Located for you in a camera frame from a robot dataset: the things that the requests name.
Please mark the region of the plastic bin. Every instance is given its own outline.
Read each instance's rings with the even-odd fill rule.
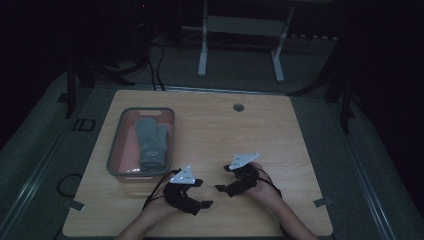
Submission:
[[[135,123],[141,118],[153,118],[157,125],[167,127],[165,167],[157,172],[140,170],[140,145]],[[122,114],[107,161],[107,170],[120,182],[155,182],[169,171],[172,163],[175,114],[169,108],[129,108]]]

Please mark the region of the dark background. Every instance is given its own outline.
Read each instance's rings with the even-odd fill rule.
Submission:
[[[297,4],[289,33],[339,38],[342,54],[336,54],[333,61],[343,58],[342,62],[349,63],[354,93],[423,216],[424,3],[333,2]],[[171,34],[176,41],[179,26],[201,26],[202,1],[143,3],[149,9],[143,9],[142,18],[154,20],[156,29]],[[261,2],[269,11],[251,11],[258,9],[254,1],[231,3],[234,5],[225,1],[221,8],[218,4],[212,10],[225,14],[237,9],[240,15],[254,12],[252,17],[279,17],[272,11],[274,1]],[[131,33],[141,21],[132,4],[111,0],[0,3],[1,146],[51,81],[66,70],[70,53],[88,54],[110,65],[118,53],[129,53],[125,42],[133,38]],[[331,65],[330,70],[339,68]]]

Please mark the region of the gray cloth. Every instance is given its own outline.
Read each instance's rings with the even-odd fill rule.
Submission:
[[[168,127],[158,125],[153,118],[141,118],[135,123],[140,146],[140,171],[161,173],[166,169]]]

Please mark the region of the white triangular marker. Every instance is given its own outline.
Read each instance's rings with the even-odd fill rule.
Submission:
[[[178,183],[178,184],[194,184],[196,179],[193,177],[193,173],[191,172],[190,166],[187,166],[179,173],[177,173],[171,180],[170,183]]]
[[[234,155],[233,162],[230,165],[230,170],[241,168],[255,158],[259,157],[259,153],[247,153],[247,154],[236,154]]]

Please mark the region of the gray floor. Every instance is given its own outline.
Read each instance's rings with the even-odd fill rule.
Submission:
[[[269,52],[228,50],[222,42],[209,49],[207,75],[198,78],[197,40],[195,34],[178,47],[170,46],[166,37],[157,40],[164,46],[160,76],[167,90],[284,94],[313,82],[335,44],[325,39],[289,38],[281,57],[286,82],[276,83]],[[160,56],[160,50],[153,48],[154,64]],[[148,69],[126,77],[137,83],[127,89],[152,89]],[[0,153],[2,233],[10,226],[10,239],[67,239],[60,233],[69,211],[63,206],[67,197],[61,196],[56,186],[68,174],[84,173],[113,94],[123,88],[107,80],[99,81],[95,89],[78,88],[76,112],[66,120],[66,105],[56,101],[66,89],[65,77],[52,83]],[[351,133],[344,134],[337,122],[340,106],[325,103],[324,92],[325,87],[292,101],[323,196],[333,202],[328,206],[333,237],[424,239],[423,220],[369,120],[352,104],[356,118],[349,121]],[[78,118],[95,120],[93,131],[73,130]],[[37,179],[37,174],[31,175],[34,172],[44,174]],[[78,178],[67,178],[62,190],[73,193],[78,183]],[[30,196],[19,202],[24,206],[13,205],[23,186],[33,186],[36,191],[22,192]],[[10,221],[15,215],[16,221]]]

